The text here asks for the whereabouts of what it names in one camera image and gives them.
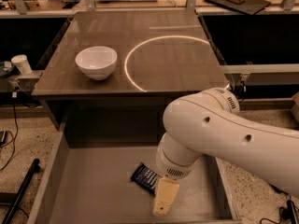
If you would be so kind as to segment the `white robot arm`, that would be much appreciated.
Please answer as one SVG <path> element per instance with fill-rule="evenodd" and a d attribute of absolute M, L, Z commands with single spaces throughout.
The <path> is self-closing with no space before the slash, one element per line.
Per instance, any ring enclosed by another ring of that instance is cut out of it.
<path fill-rule="evenodd" d="M 224 88 L 171 102 L 164 111 L 165 134 L 156 154 L 162 175 L 184 178 L 207 154 L 298 197 L 299 132 L 243 119 L 238 112 L 238 101 Z"/>

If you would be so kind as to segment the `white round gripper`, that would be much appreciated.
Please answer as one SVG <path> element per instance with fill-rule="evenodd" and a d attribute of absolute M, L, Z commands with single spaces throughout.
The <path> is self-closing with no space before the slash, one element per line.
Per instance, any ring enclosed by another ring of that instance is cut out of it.
<path fill-rule="evenodd" d="M 156 165 L 164 176 L 155 187 L 153 214 L 165 216 L 178 195 L 179 183 L 174 179 L 186 177 L 201 156 L 181 144 L 161 142 L 156 153 Z"/>

